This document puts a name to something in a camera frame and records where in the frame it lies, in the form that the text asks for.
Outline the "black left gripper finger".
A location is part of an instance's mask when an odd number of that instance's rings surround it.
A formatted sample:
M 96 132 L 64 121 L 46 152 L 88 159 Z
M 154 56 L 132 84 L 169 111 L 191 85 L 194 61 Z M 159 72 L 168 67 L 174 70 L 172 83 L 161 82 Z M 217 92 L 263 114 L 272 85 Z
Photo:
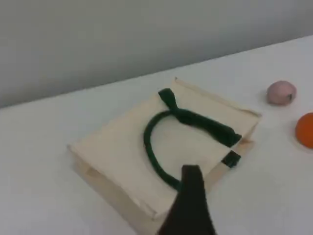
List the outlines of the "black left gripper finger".
M 204 180 L 198 165 L 184 165 L 181 187 L 159 235 L 215 235 L 209 213 Z

